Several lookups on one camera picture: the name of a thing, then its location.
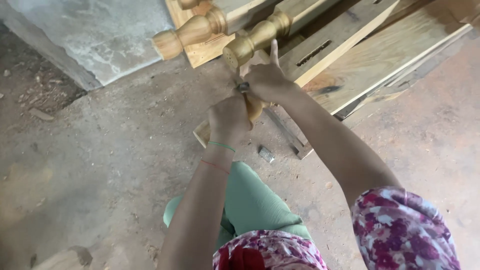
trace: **dusty floor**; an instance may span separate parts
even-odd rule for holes
[[[465,41],[405,94],[346,121],[410,191],[439,207],[464,269],[480,263],[479,48],[480,39]],[[184,191],[202,154],[192,130],[233,87],[225,64],[158,63],[52,109],[55,120],[44,122],[18,103],[37,71],[24,86],[12,68],[22,60],[0,57],[12,72],[0,74],[0,268],[29,269],[32,258],[38,264],[82,245],[95,270],[153,269],[165,205]],[[258,156],[260,144],[273,163]],[[364,269],[340,187],[316,155],[298,160],[265,115],[237,152],[304,218],[331,269]]]

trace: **concrete wall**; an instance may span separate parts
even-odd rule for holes
[[[173,28],[164,0],[7,0],[97,80],[161,60],[150,38]]]

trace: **green pants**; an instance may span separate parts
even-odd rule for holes
[[[167,225],[183,196],[168,202],[163,215]],[[247,164],[232,163],[216,250],[234,237],[256,230],[279,230],[311,240],[300,216],[258,177]]]

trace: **mortise slot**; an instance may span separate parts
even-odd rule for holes
[[[331,40],[327,40],[325,41],[322,45],[320,45],[318,48],[314,49],[311,53],[309,53],[307,56],[305,56],[302,60],[300,60],[298,63],[297,63],[297,66],[300,67],[302,66],[303,64],[305,64],[308,60],[310,60],[313,56],[317,55],[319,52],[321,52],[322,50],[324,50],[325,48],[328,47],[328,45],[330,45],[332,43]]]

